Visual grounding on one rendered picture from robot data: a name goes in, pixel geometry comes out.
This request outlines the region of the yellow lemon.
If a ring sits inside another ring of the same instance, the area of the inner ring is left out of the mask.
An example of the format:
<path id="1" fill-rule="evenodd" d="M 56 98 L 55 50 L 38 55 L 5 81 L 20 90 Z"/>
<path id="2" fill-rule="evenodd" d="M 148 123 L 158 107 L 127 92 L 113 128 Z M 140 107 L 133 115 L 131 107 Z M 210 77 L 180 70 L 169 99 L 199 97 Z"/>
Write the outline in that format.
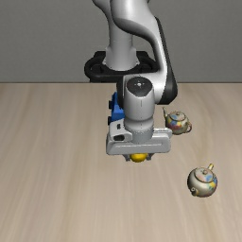
<path id="1" fill-rule="evenodd" d="M 147 158 L 146 153 L 134 153 L 130 155 L 130 159 L 135 163 L 141 163 Z"/>

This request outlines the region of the multicoloured teapot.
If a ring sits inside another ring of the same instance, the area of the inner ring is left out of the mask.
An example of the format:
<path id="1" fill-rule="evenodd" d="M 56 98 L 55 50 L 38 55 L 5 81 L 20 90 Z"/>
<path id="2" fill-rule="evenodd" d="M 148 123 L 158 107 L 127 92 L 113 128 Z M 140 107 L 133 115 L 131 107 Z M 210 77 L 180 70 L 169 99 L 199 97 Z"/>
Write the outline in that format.
<path id="1" fill-rule="evenodd" d="M 168 113 L 163 108 L 165 126 L 172 130 L 174 135 L 181 135 L 192 130 L 192 124 L 184 112 L 174 111 Z"/>
<path id="2" fill-rule="evenodd" d="M 194 197 L 207 198 L 214 194 L 217 188 L 217 177 L 213 171 L 214 165 L 197 167 L 187 178 L 187 187 Z"/>

